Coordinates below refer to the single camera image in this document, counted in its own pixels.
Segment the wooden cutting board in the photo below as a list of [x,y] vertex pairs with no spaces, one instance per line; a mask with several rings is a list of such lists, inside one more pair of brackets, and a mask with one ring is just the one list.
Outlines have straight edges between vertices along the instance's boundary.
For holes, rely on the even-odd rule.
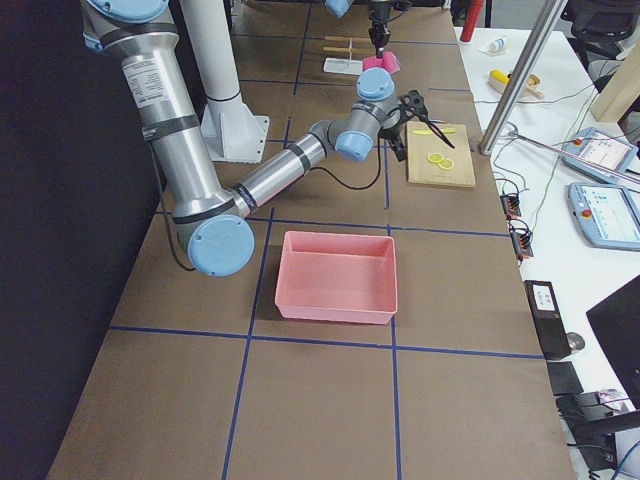
[[[429,127],[421,122],[407,122],[407,161],[409,183],[438,187],[473,188],[476,177],[469,151],[467,129],[464,125],[451,123],[438,124],[445,135],[455,145],[455,149],[436,137]],[[440,153],[453,161],[451,170],[443,170],[437,164],[430,163],[427,157]]]

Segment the black wall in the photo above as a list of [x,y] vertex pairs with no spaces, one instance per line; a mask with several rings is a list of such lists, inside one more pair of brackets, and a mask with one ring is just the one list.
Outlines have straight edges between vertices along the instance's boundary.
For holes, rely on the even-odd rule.
[[85,50],[78,2],[2,2],[0,45],[0,479],[40,479],[157,194],[119,64]]

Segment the wire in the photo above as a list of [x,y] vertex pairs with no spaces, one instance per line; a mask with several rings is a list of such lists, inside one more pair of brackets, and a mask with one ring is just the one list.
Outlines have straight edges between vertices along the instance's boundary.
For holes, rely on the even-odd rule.
[[[573,123],[571,124],[571,127],[569,127],[569,131],[567,132],[567,135],[564,137],[565,140],[567,140],[569,138],[569,136],[571,135],[571,132],[574,131],[574,127],[576,126],[576,123],[578,122],[578,119],[580,119],[580,116],[582,116],[582,120],[580,120],[580,125],[578,126],[578,129],[576,130],[577,132],[580,131],[580,128],[582,128],[582,124],[584,123],[584,119],[587,116],[587,113],[589,112],[589,107],[591,106],[591,104],[593,104],[593,102],[595,102],[596,98],[598,98],[597,95],[595,95],[593,97],[593,99],[591,98],[591,94],[589,94],[589,96],[587,97],[587,99],[585,100],[585,102],[582,104],[582,107],[580,108],[580,111],[578,112],[578,116],[576,117],[576,119],[573,121]],[[531,231],[535,231],[536,227],[538,226],[538,218],[540,216],[540,211],[542,210],[542,207],[544,206],[544,202],[547,199],[547,195],[549,194],[549,187],[551,186],[551,182],[553,180],[553,177],[556,173],[556,170],[558,168],[558,164],[560,163],[560,157],[556,157],[555,162],[553,162],[553,168],[551,169],[551,174],[549,175],[549,179],[547,180],[546,185],[544,186],[544,193],[542,195],[542,200],[540,200],[540,204],[536,207],[535,209],[535,213],[534,213],[534,220],[533,220],[533,227],[531,227]]]
[[169,214],[167,213],[167,207],[164,203],[164,192],[162,191],[162,180],[160,180],[160,169],[158,168],[158,158],[156,157],[156,152],[153,150],[153,146],[149,144],[149,150],[151,150],[151,159],[153,161],[153,171],[156,176],[156,187],[158,188],[158,195],[160,196],[160,206],[162,207],[162,218],[164,220],[164,230],[167,234],[167,241],[169,242],[169,248],[171,249],[171,256],[173,260],[178,264],[180,268],[187,272],[193,272],[195,268],[187,267],[184,263],[180,261],[178,258],[178,254],[176,253],[176,246],[173,243],[173,238],[171,235],[171,226],[169,225]]
[[605,447],[601,447],[600,445],[589,445],[587,443],[567,443],[567,447],[574,448],[597,448],[598,450],[602,450],[603,452],[608,452],[609,449]]
[[[540,100],[540,101],[534,101],[534,102],[527,102],[525,100],[518,100],[516,103],[522,103],[522,104],[527,104],[527,105],[537,105],[537,104],[552,104],[552,103],[558,103],[561,100],[566,100],[568,98],[573,98],[573,97],[577,97],[578,95],[580,95],[582,92],[584,92],[587,88],[589,87],[593,87],[593,84],[591,85],[587,85],[584,88],[581,88],[580,90],[578,90],[576,93],[572,93],[571,95],[566,95],[564,97],[560,97],[557,98],[555,100]],[[473,103],[489,103],[489,104],[496,104],[496,103],[500,103],[500,100],[477,100]]]
[[640,440],[638,440],[635,445],[633,447],[631,447],[629,449],[629,451],[627,452],[627,454],[622,458],[622,460],[620,461],[620,463],[618,464],[618,468],[616,468],[616,471],[613,472],[613,476],[611,477],[611,480],[616,480],[616,478],[618,478],[618,475],[620,474],[620,472],[622,471],[622,466],[624,465],[624,462],[627,461],[627,458],[629,458],[629,456],[631,456],[631,454],[633,453],[633,451],[640,447]]
[[515,175],[516,177],[520,178],[522,180],[522,190],[521,190],[521,192],[526,192],[529,189],[527,188],[527,179],[524,178],[524,176],[522,176],[521,174],[519,174],[516,171],[509,170],[507,167],[503,167],[502,165],[498,165],[498,160],[500,159],[500,155],[502,155],[502,152],[504,151],[504,149],[507,148],[509,145],[511,145],[516,140],[517,140],[517,138],[512,138],[507,143],[502,145],[500,147],[500,150],[498,150],[498,153],[496,154],[496,158],[494,158],[492,160],[492,163],[493,163],[493,167],[494,168],[497,168],[499,170],[502,170],[503,172],[510,173],[510,174]]
[[411,8],[411,2],[398,2],[398,4],[402,5],[403,8],[405,8],[406,10],[401,11],[398,15],[396,15],[395,17],[393,17],[392,19],[390,19],[387,23],[391,23],[394,20],[399,19],[402,15],[404,15],[405,13],[407,13],[409,11],[409,9]]
[[312,168],[309,169],[309,171],[313,172],[314,170],[320,170],[322,172],[325,172],[331,178],[333,178],[336,182],[338,182],[343,187],[348,188],[349,190],[358,190],[358,191],[367,190],[368,188],[371,188],[371,187],[373,187],[375,185],[375,183],[380,178],[380,174],[382,173],[382,156],[380,154],[380,138],[378,138],[377,150],[378,150],[378,172],[376,173],[375,178],[373,180],[371,180],[371,182],[369,182],[367,185],[364,185],[362,187],[354,187],[353,185],[349,185],[349,184],[343,182],[331,170],[328,170],[328,169],[326,169],[324,167],[312,167]]
[[510,184],[511,184],[511,185],[513,185],[513,187],[516,189],[516,191],[515,191],[515,195],[519,195],[519,194],[520,194],[520,189],[518,188],[518,184],[517,184],[516,182],[514,182],[513,180],[509,180],[508,178],[504,178],[504,177],[494,178],[494,180],[495,180],[496,182],[500,182],[500,181],[505,182],[504,184],[502,184],[502,194],[503,194],[503,195],[510,195],[510,194],[507,194],[507,193],[504,191],[504,186],[505,186],[507,183],[510,183]]
[[[519,222],[523,226],[516,227],[515,225],[513,225],[512,222]],[[524,247],[530,247],[531,244],[533,243],[533,231],[529,228],[529,225],[527,225],[526,222],[524,222],[523,220],[520,220],[519,218],[509,219],[509,232],[518,233],[520,235],[520,238],[522,240],[522,245]]]
[[[607,137],[607,138],[584,137],[584,138],[581,138],[580,140],[582,140],[583,142],[584,142],[585,140],[594,140],[594,141],[600,141],[600,142],[607,142],[607,141],[609,141],[609,140],[617,140],[617,139],[619,139],[619,138],[624,138],[624,137],[626,137],[627,135],[633,135],[634,133],[636,133],[636,132],[638,132],[638,131],[640,131],[640,127],[634,128],[634,129],[633,129],[633,130],[631,130],[630,132],[623,133],[622,135],[618,135],[617,137]],[[567,144],[567,143],[572,143],[572,142],[573,142],[573,140],[567,140],[567,141],[564,141],[564,142],[554,143],[554,144],[552,144],[551,146],[552,146],[552,147],[557,147],[557,146],[559,146],[559,145],[565,145],[565,144]]]

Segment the pink object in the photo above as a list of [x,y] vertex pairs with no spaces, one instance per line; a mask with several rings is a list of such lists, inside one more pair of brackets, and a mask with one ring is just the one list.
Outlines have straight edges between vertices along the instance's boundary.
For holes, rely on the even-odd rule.
[[393,238],[285,233],[276,305],[285,318],[388,323],[398,309]]
[[396,73],[400,70],[400,63],[398,57],[393,52],[382,52],[382,58],[367,57],[362,60],[362,71],[368,70],[373,67],[384,68],[389,73]]

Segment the robotic arm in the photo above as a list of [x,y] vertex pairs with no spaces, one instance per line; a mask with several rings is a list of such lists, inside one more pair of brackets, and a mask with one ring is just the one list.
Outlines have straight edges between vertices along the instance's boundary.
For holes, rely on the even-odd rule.
[[[180,246],[206,275],[226,276],[240,270],[254,248],[253,233],[243,218],[329,153],[336,151],[360,162],[380,136],[390,141],[402,160],[402,125],[417,116],[434,128],[418,92],[397,98],[389,73],[372,68],[357,81],[359,99],[347,119],[316,123],[302,138],[224,189],[173,51],[178,35],[166,2],[158,0],[157,10],[138,15],[136,21],[144,23],[132,24],[113,10],[96,7],[97,1],[81,1],[85,39],[90,48],[120,60],[139,110],[144,139],[150,143],[176,200],[172,217]],[[114,4],[113,0],[107,2],[111,9]]]
[[[351,8],[353,2],[354,0],[325,0],[325,6],[333,16],[341,18]],[[369,20],[371,20],[369,38],[376,49],[377,58],[382,58],[384,47],[391,38],[387,25],[392,20],[391,12],[394,10],[406,12],[409,7],[411,2],[408,0],[367,0]]]

